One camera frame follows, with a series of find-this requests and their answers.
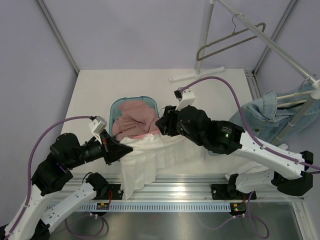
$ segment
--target pink cloth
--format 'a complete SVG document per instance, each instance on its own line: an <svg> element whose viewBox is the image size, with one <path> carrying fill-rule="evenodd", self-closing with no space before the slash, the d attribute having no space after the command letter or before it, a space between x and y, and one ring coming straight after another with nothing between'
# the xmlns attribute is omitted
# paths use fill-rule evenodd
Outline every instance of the pink cloth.
<svg viewBox="0 0 320 240"><path fill-rule="evenodd" d="M159 119L156 111L142 100L125 101L119 107L122 116L112 126L113 136L121 141L124 137L135 138L159 131L155 122Z"/></svg>

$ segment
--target blue denim garment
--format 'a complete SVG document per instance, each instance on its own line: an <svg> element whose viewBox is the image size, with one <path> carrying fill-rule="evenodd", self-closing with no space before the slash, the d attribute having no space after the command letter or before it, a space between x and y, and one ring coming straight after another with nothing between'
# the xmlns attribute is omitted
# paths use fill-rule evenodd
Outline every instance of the blue denim garment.
<svg viewBox="0 0 320 240"><path fill-rule="evenodd" d="M301 108L301 106L297 106L291 109L277 109L277 105L307 100L310 98L310 95L294 96L280 100L277 100L277 97L312 90L314 89L311 84L307 83L286 93L275 93L274 91L270 91L262 98L243 105L242 110L245 119L256 137L270 143ZM306 126L316 120L319 115L320 100L308 109L304 116L300 118L281 142L303 130ZM236 112L229 121L244 128L239 112Z"/></svg>

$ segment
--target white fabric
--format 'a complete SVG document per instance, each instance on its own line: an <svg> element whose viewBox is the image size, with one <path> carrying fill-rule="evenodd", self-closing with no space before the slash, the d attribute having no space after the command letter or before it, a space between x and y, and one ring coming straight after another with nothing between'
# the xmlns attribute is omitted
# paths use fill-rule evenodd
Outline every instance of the white fabric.
<svg viewBox="0 0 320 240"><path fill-rule="evenodd" d="M181 135L147 134L140 139L125 137L120 143L133 148L132 152L120 159L121 189L126 200L134 190L154 182L161 169L185 161L205 159L205 149Z"/></svg>

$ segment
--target laundry basket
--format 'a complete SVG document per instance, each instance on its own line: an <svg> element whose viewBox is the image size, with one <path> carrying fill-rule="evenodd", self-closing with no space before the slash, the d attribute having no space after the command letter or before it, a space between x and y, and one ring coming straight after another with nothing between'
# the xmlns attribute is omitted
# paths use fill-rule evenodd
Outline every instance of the laundry basket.
<svg viewBox="0 0 320 240"><path fill-rule="evenodd" d="M153 108L158 115L158 108L155 100L153 100L151 97L148 96L138 96L138 97L123 97L115 101L110 109L110 120L109 120L109 134L112 135L112 127L114 125L114 122L116 121L117 117L121 117L122 113L119 110L119 106L124 103L125 101L136 101L136 100L142 100L144 101L148 106Z"/></svg>

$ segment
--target gray wall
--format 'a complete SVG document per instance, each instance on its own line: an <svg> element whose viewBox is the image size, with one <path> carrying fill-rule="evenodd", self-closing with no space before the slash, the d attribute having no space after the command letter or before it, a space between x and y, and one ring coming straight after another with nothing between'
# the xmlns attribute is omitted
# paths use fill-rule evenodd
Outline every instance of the gray wall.
<svg viewBox="0 0 320 240"><path fill-rule="evenodd" d="M193 68L209 0L45 0L80 69ZM228 0L270 35L289 0ZM214 6L208 41L234 30L232 15ZM244 26L235 20L237 30ZM252 36L249 31L208 51ZM204 61L203 67L252 69L264 49L259 39Z"/></svg>
<svg viewBox="0 0 320 240"><path fill-rule="evenodd" d="M318 76L320 76L320 25L317 17L319 9L319 0L300 1L277 42L311 73L318 74ZM291 90L304 81L275 53L272 53L267 59L258 74L258 80L264 92ZM313 152L314 164L317 166L320 166L319 132L320 119L288 142L292 151L309 150ZM314 222L317 223L320 216L320 177L318 175L314 176L313 185L313 189L305 197Z"/></svg>
<svg viewBox="0 0 320 240"><path fill-rule="evenodd" d="M66 115L76 75L32 0L0 4L0 226L27 193L27 163L38 137ZM60 128L40 144L33 170Z"/></svg>

